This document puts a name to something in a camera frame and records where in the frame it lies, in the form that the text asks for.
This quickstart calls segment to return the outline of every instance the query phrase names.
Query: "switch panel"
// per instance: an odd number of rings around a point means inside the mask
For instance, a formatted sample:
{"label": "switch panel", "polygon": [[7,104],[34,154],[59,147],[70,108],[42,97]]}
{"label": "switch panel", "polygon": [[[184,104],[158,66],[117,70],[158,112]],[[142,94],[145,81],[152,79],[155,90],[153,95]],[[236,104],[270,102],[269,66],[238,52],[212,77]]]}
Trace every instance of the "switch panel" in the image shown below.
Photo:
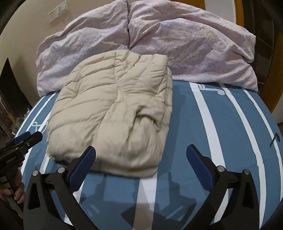
{"label": "switch panel", "polygon": [[62,2],[48,13],[49,23],[68,11],[67,1]]}

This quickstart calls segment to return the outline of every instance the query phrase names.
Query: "bed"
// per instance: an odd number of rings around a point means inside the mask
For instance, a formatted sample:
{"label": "bed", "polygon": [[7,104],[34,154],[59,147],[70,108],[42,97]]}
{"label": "bed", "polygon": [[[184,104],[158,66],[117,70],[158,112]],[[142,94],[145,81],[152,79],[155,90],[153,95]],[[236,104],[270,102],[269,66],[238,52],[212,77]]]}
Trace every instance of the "bed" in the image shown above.
{"label": "bed", "polygon": [[[49,173],[61,166],[45,155],[45,130],[58,94],[42,97],[17,133],[43,133],[43,140],[28,152],[21,168],[26,185],[34,170]],[[228,84],[173,81],[173,112],[156,175],[136,179],[90,172],[74,196],[101,230],[182,229],[208,196],[186,159],[187,146],[194,144],[215,165],[229,171],[251,171],[262,226],[283,196],[281,140],[258,94]],[[221,218],[230,193],[228,190],[214,221]],[[61,218],[70,223],[54,193],[53,198]]]}

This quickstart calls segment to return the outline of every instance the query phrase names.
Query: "human hand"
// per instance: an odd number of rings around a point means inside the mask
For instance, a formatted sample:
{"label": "human hand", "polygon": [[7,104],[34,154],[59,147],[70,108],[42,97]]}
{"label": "human hand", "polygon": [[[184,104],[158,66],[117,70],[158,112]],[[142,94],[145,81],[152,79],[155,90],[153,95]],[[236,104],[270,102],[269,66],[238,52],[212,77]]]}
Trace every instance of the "human hand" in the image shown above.
{"label": "human hand", "polygon": [[[22,173],[21,171],[18,169],[17,174],[15,176],[15,185],[18,187],[17,191],[14,193],[14,199],[16,201],[18,201],[18,204],[21,204],[25,201],[25,192],[24,192],[24,188],[25,185],[22,182]],[[6,189],[2,184],[0,184],[0,198],[2,200],[5,200],[5,196],[3,195],[11,195],[11,192]]]}

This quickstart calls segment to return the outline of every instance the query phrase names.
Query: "bedding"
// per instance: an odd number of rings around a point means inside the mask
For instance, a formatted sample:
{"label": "bedding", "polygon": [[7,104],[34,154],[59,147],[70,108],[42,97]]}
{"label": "bedding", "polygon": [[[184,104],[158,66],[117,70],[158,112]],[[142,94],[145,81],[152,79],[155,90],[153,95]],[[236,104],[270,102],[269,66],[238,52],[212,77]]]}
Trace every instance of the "bedding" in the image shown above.
{"label": "bedding", "polygon": [[165,55],[97,54],[68,76],[49,118],[47,155],[70,163],[89,146],[93,170],[149,177],[161,161],[172,112]]}
{"label": "bedding", "polygon": [[[216,165],[251,171],[262,226],[283,195],[283,141],[272,114],[255,92],[240,87],[173,81],[172,89],[173,110],[157,173],[132,179],[90,172],[74,193],[82,209],[101,230],[182,229],[208,196],[186,159],[187,146],[194,144]],[[62,166],[45,154],[46,125],[57,96],[54,92],[42,97],[17,133],[39,130],[43,134],[43,141],[29,150],[21,168],[26,185],[34,170],[48,173]],[[272,143],[276,133],[280,139]],[[60,216],[69,223],[54,193],[53,198]]]}
{"label": "bedding", "polygon": [[78,63],[110,50],[163,54],[173,80],[218,82],[257,91],[256,38],[245,28],[202,9],[167,0],[127,0],[89,11],[38,47],[40,96],[62,89]]}

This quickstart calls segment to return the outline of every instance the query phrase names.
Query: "wooden panel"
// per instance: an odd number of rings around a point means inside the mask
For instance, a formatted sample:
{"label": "wooden panel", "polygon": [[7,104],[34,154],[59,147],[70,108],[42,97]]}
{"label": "wooden panel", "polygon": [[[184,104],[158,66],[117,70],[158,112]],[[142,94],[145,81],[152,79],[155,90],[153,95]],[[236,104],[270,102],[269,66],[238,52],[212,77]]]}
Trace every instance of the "wooden panel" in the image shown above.
{"label": "wooden panel", "polygon": [[175,2],[182,2],[205,10],[204,0],[175,0]]}
{"label": "wooden panel", "polygon": [[275,43],[270,71],[260,94],[270,112],[275,109],[283,92],[283,34],[275,27]]}
{"label": "wooden panel", "polygon": [[236,24],[244,27],[244,9],[243,9],[242,0],[234,0],[234,3],[235,3],[235,11],[236,11]]}

